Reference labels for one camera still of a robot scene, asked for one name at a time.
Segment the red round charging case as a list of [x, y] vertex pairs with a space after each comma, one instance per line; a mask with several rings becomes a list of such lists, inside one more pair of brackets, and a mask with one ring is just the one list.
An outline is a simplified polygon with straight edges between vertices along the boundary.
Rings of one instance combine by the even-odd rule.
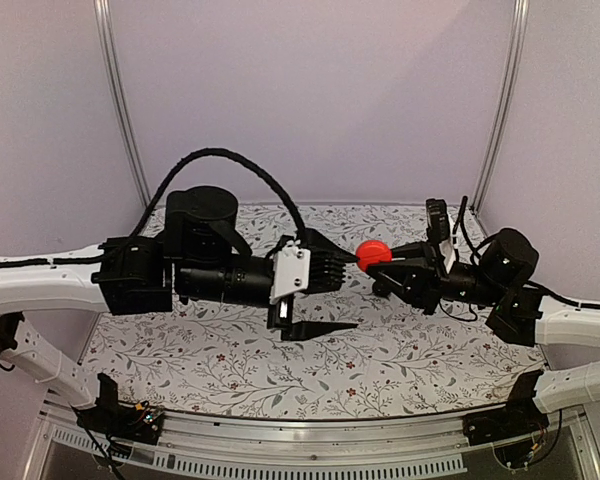
[[357, 266], [366, 272], [371, 265], [391, 262], [393, 259], [391, 248], [379, 240], [368, 240], [361, 243], [355, 252]]

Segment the black earbud charging case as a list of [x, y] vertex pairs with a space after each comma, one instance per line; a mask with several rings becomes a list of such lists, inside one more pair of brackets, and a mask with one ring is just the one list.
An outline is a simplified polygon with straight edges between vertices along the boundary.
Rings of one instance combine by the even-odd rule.
[[382, 298], [387, 298], [391, 294], [391, 291], [379, 282], [373, 283], [372, 291], [376, 296]]

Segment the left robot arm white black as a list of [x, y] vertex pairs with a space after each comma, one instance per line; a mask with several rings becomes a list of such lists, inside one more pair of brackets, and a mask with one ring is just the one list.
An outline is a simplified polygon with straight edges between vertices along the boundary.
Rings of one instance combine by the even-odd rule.
[[93, 375], [42, 339], [28, 311], [84, 310], [112, 315], [168, 312], [175, 302], [213, 301], [264, 308], [285, 340], [313, 339], [335, 323], [294, 322], [296, 294], [333, 292], [355, 256], [313, 229], [284, 236], [264, 257], [237, 231], [239, 203], [216, 186], [174, 191], [163, 230], [117, 237], [58, 257], [0, 258], [0, 360], [60, 394], [108, 434], [128, 426], [117, 385]]

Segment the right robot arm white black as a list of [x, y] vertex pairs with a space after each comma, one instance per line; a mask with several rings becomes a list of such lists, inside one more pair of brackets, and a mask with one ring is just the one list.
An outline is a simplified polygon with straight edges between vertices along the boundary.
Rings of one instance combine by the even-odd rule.
[[[539, 253], [523, 234], [504, 228], [479, 246], [482, 254], [467, 263], [459, 261], [451, 239], [438, 238], [395, 248], [366, 241], [356, 255], [375, 294], [395, 295], [425, 315], [445, 301], [460, 302], [488, 309], [487, 327], [507, 344], [600, 348], [600, 304], [566, 298], [532, 281]], [[497, 427], [517, 436], [536, 413], [598, 401], [600, 361], [527, 372], [498, 412]]]

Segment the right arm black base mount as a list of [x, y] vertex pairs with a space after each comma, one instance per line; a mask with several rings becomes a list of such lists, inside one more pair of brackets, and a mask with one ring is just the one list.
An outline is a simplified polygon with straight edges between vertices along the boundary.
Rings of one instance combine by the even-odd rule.
[[546, 413], [535, 405], [536, 383], [542, 370], [520, 375], [501, 407], [474, 412], [462, 418], [463, 435], [471, 446], [530, 434], [549, 426]]

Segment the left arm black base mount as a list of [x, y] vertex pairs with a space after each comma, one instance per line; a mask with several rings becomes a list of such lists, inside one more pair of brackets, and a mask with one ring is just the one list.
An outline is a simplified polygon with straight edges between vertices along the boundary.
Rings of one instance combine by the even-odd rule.
[[77, 425], [104, 434], [109, 440], [122, 439], [157, 445], [162, 433], [165, 410], [148, 401], [124, 404], [118, 398], [118, 385], [108, 375], [97, 374], [99, 393], [95, 405], [77, 410]]

